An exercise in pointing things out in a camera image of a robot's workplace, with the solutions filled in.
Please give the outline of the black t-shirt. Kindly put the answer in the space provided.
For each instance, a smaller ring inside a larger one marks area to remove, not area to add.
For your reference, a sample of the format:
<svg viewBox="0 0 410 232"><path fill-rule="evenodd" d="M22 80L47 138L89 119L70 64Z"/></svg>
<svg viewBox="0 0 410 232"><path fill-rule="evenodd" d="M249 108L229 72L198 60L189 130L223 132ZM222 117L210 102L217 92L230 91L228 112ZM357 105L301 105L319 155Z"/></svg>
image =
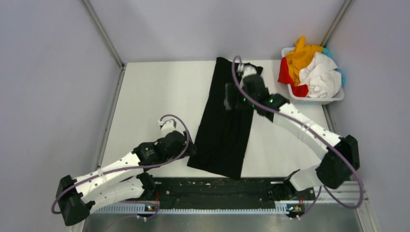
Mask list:
<svg viewBox="0 0 410 232"><path fill-rule="evenodd" d="M254 111L225 109L225 85L234 82L231 65L231 61L223 57L216 59L208 99L194 141L197 153L189 158L187 166L240 179Z"/></svg>

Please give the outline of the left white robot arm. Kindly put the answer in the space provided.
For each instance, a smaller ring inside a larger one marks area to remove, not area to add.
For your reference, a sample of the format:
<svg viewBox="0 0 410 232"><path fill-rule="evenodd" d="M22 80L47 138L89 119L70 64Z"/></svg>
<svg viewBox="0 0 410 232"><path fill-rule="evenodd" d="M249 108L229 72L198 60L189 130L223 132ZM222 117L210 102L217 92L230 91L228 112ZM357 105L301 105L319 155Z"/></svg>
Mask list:
<svg viewBox="0 0 410 232"><path fill-rule="evenodd" d="M65 226L82 222L98 209L127 199L151 199L155 184L147 171L196 153L188 130L174 130L154 142L144 142L117 161L89 174L60 179L53 214Z"/></svg>

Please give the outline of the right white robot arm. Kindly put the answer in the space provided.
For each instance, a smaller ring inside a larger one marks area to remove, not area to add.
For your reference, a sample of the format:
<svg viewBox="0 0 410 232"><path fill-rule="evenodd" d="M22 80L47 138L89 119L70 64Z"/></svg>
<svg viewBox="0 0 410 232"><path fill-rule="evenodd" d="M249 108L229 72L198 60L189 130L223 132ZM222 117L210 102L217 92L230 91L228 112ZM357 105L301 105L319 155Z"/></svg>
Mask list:
<svg viewBox="0 0 410 232"><path fill-rule="evenodd" d="M241 90L234 83L225 85L224 106L227 111L256 110L292 133L321 161L286 177L283 192L287 198L297 199L304 190L312 187L337 189L360 168L358 141L353 136L341 137L310 120L281 94L269 93L258 74L246 76L240 86Z"/></svg>

